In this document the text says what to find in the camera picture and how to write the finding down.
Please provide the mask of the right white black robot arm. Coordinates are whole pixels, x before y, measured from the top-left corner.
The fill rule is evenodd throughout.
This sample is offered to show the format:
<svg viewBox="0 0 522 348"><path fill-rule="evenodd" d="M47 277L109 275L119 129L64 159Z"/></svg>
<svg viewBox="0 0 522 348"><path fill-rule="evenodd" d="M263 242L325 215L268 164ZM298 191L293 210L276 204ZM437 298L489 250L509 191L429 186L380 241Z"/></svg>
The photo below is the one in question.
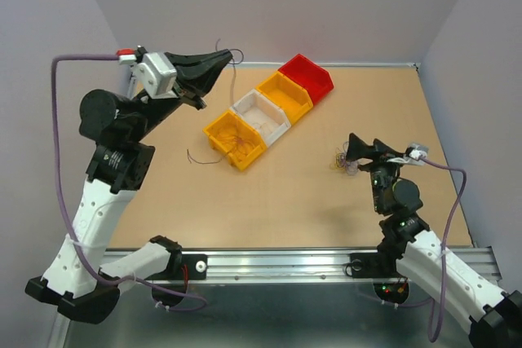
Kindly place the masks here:
<svg viewBox="0 0 522 348"><path fill-rule="evenodd" d="M428 149L412 143L399 152L379 139L365 143L349 134L344 161L369 173L374 211L383 216L383 240L373 253L351 253L345 275L354 279L402 278L418 285L439 312L431 340L450 313L474 347L521 345L521 293L487 281L447 246L419 215L418 186L400 176L404 165L424 165Z"/></svg>

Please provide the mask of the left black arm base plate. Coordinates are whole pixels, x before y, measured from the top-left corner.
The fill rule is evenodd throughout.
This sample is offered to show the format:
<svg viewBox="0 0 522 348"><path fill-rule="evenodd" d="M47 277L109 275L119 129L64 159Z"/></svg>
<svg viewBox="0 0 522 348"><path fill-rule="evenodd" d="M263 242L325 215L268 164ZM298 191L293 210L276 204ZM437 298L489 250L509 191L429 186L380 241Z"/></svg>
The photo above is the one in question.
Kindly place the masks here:
<svg viewBox="0 0 522 348"><path fill-rule="evenodd" d="M205 280L208 267L208 256L205 253L180 253L171 256L166 267L148 273L146 280L183 280L184 271L188 280Z"/></svg>

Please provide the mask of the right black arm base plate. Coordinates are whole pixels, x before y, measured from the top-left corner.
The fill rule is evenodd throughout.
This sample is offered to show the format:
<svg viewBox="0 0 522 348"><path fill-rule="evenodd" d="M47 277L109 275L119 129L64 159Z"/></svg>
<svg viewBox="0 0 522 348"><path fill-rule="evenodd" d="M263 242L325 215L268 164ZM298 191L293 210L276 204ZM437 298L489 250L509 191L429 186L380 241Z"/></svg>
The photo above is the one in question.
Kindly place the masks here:
<svg viewBox="0 0 522 348"><path fill-rule="evenodd" d="M397 272L396 260L383 253L356 252L349 254L349 261L343 265L344 274L354 279L401 278Z"/></svg>

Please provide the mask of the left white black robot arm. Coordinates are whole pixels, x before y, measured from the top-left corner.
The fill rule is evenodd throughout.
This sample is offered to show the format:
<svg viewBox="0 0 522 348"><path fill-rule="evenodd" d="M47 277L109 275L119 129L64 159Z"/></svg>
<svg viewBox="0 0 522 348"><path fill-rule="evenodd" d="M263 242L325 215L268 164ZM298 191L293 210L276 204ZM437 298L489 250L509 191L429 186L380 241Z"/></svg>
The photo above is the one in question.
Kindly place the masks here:
<svg viewBox="0 0 522 348"><path fill-rule="evenodd" d="M189 266L178 243L155 236L115 262L104 262L104 255L152 163L155 149L145 145L144 138L182 105L203 109L205 96L232 59L228 49L176 55L139 46L52 60L52 70L66 61L116 62L129 67L142 88L133 98L104 89L83 97L79 132L95 144L95 151L77 212L63 214L66 235L59 252L42 275L26 284L30 297L53 305L72 321L99 324L124 292L142 284L150 288L157 307L182 310L182 301L189 297Z"/></svg>

